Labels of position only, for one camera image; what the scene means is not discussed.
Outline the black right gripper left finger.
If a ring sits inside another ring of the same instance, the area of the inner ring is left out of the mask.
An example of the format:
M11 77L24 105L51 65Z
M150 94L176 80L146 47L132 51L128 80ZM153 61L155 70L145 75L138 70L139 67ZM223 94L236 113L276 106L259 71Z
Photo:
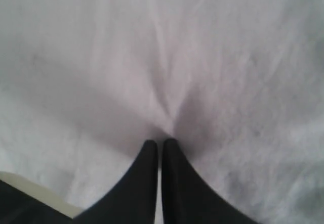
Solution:
M158 147L144 142L119 182L72 223L154 223L158 180Z

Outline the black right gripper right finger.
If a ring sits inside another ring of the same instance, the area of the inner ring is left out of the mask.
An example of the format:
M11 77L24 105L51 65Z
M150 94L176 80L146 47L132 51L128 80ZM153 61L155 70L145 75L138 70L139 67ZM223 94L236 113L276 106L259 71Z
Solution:
M176 139L164 141L161 198L164 223L255 223L208 186Z

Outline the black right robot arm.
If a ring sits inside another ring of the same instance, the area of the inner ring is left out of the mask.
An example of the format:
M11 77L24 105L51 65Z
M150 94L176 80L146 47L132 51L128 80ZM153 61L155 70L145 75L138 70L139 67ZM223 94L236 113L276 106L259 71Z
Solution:
M199 176L175 139L158 154L154 141L145 141L119 182L80 214L50 198L22 178L13 186L11 174L1 178L1 223L154 223L157 192L161 191L164 223L252 223L222 199Z

